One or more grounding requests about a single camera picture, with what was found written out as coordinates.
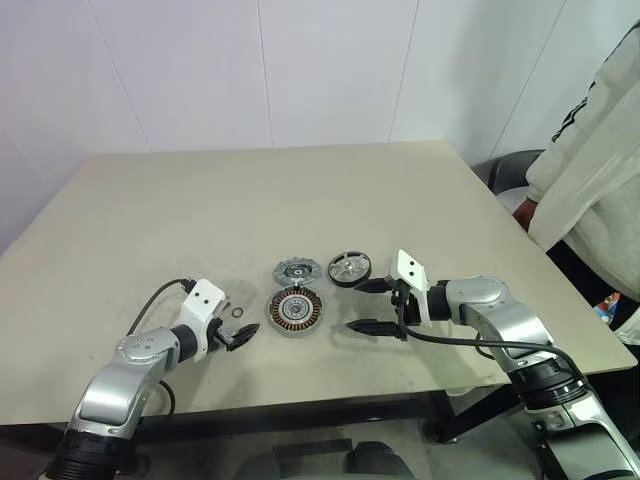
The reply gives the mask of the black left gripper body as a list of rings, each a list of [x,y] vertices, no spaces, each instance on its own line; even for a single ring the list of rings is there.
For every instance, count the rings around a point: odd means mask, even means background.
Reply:
[[[223,345],[228,352],[235,348],[235,335],[227,332],[223,328],[223,322],[221,320],[215,320],[213,322],[213,337],[218,343]]]

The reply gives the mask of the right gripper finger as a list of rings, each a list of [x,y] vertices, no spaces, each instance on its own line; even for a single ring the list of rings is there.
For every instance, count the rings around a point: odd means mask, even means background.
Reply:
[[[379,321],[377,319],[358,319],[345,324],[350,330],[372,337],[393,337],[401,341],[407,340],[406,333],[397,323]]]
[[[371,294],[386,293],[386,292],[392,291],[394,288],[395,288],[395,281],[393,279],[389,280],[386,277],[369,278],[354,286],[354,289],[356,291],[371,293]]]

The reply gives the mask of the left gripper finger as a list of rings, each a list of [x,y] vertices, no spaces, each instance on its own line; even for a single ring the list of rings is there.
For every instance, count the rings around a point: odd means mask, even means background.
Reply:
[[[260,325],[258,323],[248,324],[237,330],[231,337],[229,350],[234,351],[247,344],[253,336],[258,332]]]

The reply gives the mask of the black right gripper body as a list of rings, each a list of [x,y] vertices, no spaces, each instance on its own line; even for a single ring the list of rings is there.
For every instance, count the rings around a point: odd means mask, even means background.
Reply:
[[[406,326],[418,326],[421,324],[421,315],[417,298],[410,292],[408,284],[402,280],[391,280],[391,304],[397,317],[393,331],[401,331],[400,319]]]

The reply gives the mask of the person's bare hand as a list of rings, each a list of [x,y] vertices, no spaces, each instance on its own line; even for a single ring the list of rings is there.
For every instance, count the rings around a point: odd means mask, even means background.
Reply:
[[[531,221],[535,215],[538,203],[526,197],[523,202],[513,212],[513,217],[517,223],[528,232]]]

